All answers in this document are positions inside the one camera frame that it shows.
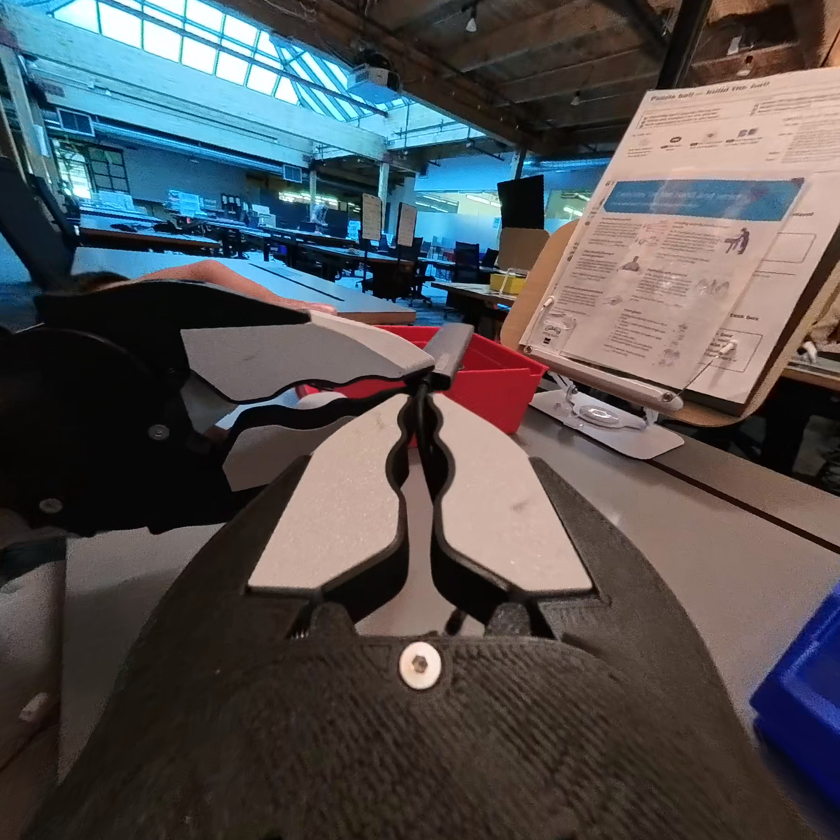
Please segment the black USB cable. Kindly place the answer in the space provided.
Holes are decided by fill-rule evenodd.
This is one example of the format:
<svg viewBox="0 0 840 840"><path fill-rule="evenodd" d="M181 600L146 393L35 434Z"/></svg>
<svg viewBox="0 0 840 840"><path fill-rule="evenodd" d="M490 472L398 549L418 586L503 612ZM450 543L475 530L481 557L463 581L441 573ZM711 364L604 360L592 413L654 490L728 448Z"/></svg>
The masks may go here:
<svg viewBox="0 0 840 840"><path fill-rule="evenodd" d="M415 439L433 504L437 504L455 471L454 459L448 454L440 437L444 423L443 410L436 407L434 396L446 393L451 388L473 333L473 328L464 323L450 323L441 327L424 348L433 360L431 370L406 380L412 398L409 428Z"/></svg>

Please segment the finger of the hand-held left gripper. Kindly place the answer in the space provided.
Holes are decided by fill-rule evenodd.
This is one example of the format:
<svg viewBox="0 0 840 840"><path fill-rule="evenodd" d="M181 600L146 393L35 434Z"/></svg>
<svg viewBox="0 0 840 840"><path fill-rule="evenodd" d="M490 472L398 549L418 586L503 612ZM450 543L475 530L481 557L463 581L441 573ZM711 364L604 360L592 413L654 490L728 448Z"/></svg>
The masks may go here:
<svg viewBox="0 0 840 840"><path fill-rule="evenodd" d="M292 407L269 404L249 408L230 428L225 445L223 472L229 489L239 492L272 483L342 426L391 396L309 394Z"/></svg>
<svg viewBox="0 0 840 840"><path fill-rule="evenodd" d="M288 325L181 331L190 370L234 404L268 400L299 384L403 381L435 367L407 339L321 312Z"/></svg>

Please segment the grey desk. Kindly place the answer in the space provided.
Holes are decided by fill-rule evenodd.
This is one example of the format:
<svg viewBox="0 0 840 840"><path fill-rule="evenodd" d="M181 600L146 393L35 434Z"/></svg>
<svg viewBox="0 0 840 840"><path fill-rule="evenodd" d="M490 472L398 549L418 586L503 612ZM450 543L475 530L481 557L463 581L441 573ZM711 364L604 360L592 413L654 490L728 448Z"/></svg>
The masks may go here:
<svg viewBox="0 0 840 840"><path fill-rule="evenodd" d="M702 636L748 734L756 687L838 581L838 498L692 439L657 460L528 409L513 437L647 557ZM58 779L142 625L219 525L106 532L66 563Z"/></svg>

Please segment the cardboard box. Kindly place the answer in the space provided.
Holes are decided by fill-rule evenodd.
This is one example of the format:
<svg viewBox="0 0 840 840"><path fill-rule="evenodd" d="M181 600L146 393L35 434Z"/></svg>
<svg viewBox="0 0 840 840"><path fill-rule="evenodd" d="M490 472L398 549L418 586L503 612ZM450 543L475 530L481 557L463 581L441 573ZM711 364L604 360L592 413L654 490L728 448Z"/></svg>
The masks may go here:
<svg viewBox="0 0 840 840"><path fill-rule="evenodd" d="M497 267L528 273L550 239L545 229L502 227L499 236Z"/></svg>

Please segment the red plastic bin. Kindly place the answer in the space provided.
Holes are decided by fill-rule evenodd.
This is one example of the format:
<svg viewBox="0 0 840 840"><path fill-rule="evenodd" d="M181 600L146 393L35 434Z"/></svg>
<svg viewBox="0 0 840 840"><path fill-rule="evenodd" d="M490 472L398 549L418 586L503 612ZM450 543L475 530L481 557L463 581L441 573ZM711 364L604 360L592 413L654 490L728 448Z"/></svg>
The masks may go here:
<svg viewBox="0 0 840 840"><path fill-rule="evenodd" d="M379 329L425 350L427 343L441 328L383 325ZM473 333L460 370L446 396L503 433L514 434L547 370L544 364ZM334 389L331 386L297 385L295 393L298 398L303 398L321 391L337 390L349 398L362 398L399 384L363 380Z"/></svg>

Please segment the blue plastic bin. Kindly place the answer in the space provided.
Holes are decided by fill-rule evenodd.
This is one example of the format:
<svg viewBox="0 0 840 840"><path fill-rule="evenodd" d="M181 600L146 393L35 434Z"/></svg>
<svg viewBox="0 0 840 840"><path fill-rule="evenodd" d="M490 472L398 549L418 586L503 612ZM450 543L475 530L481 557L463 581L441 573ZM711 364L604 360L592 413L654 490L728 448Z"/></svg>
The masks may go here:
<svg viewBox="0 0 840 840"><path fill-rule="evenodd" d="M749 701L765 765L818 838L839 838L839 584Z"/></svg>

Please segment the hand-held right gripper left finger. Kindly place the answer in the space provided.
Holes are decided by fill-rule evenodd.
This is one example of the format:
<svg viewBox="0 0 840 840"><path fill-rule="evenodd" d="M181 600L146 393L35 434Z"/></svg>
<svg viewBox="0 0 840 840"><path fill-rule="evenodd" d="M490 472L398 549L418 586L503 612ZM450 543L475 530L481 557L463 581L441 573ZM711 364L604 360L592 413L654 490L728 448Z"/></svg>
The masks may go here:
<svg viewBox="0 0 840 840"><path fill-rule="evenodd" d="M313 451L248 578L251 594L367 617L403 588L410 405L407 394L391 396Z"/></svg>

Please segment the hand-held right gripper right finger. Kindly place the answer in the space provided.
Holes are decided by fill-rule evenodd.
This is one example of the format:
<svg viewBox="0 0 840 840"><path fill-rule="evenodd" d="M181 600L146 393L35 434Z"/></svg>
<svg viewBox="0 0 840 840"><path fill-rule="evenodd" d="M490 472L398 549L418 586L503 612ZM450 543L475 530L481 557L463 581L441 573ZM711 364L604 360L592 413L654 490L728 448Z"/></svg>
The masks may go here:
<svg viewBox="0 0 840 840"><path fill-rule="evenodd" d="M430 568L438 592L489 621L513 603L594 594L594 582L526 452L442 393L429 396Z"/></svg>

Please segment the person's left forearm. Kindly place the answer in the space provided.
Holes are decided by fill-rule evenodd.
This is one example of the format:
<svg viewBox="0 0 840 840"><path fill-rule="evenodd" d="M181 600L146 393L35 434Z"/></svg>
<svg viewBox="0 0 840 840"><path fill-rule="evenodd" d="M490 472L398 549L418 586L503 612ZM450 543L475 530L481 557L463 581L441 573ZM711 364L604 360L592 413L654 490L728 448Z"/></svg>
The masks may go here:
<svg viewBox="0 0 840 840"><path fill-rule="evenodd" d="M2 585L2 770L59 715L65 571L45 563Z"/></svg>

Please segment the ceiling projector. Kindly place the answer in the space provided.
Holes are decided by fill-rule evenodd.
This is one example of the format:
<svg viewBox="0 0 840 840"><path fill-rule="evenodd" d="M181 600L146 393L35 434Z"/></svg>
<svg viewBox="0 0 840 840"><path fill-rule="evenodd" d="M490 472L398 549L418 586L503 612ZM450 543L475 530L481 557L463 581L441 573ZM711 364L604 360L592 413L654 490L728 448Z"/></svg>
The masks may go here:
<svg viewBox="0 0 840 840"><path fill-rule="evenodd" d="M346 77L348 96L375 106L385 106L402 97L403 86L398 73L386 66L360 64Z"/></svg>

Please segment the person's left hand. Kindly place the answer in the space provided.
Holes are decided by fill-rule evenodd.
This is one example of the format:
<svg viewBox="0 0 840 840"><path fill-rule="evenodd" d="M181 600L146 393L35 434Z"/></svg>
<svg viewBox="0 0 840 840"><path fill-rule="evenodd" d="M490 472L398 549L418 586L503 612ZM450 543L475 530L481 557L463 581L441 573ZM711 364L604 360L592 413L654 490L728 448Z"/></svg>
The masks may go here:
<svg viewBox="0 0 840 840"><path fill-rule="evenodd" d="M184 280L221 287L237 294L253 298L283 308L323 312L338 315L335 307L324 303L312 303L281 297L253 280L240 275L215 259L202 259L198 262L159 269L141 275L138 280Z"/></svg>

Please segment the black monitor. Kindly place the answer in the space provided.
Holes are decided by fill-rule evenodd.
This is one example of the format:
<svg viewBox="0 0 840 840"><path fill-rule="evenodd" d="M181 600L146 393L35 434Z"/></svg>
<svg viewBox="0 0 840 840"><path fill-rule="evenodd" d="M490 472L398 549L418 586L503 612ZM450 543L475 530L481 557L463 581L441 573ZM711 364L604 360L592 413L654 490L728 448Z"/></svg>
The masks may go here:
<svg viewBox="0 0 840 840"><path fill-rule="evenodd" d="M543 174L499 182L501 229L544 230Z"/></svg>

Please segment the document stand with instruction sheets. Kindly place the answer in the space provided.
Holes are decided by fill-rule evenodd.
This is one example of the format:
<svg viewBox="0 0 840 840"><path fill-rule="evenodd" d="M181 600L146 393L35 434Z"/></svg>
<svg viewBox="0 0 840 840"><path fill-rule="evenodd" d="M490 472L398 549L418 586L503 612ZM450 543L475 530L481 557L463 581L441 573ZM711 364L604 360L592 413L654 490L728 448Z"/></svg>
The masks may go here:
<svg viewBox="0 0 840 840"><path fill-rule="evenodd" d="M753 414L838 283L839 69L653 90L512 343L531 406L636 459Z"/></svg>

